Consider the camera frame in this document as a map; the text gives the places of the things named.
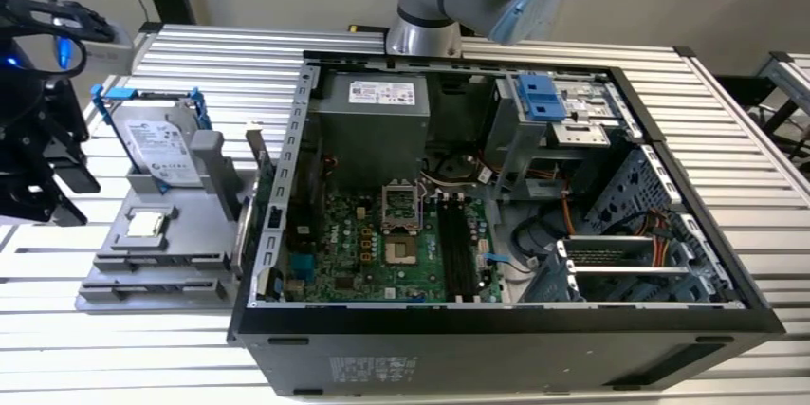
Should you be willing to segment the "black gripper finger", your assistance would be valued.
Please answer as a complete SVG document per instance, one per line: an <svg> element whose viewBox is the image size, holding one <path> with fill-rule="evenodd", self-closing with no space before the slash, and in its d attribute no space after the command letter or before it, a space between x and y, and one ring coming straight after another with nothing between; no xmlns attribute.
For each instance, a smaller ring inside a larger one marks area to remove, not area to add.
<svg viewBox="0 0 810 405"><path fill-rule="evenodd" d="M100 184L85 166L85 154L70 139L49 138L37 142L37 182L49 195L61 194L57 177L73 193L97 193Z"/></svg>
<svg viewBox="0 0 810 405"><path fill-rule="evenodd" d="M87 217L54 182L29 185L18 176L2 176L1 224L34 222L76 227L87 223Z"/></svg>

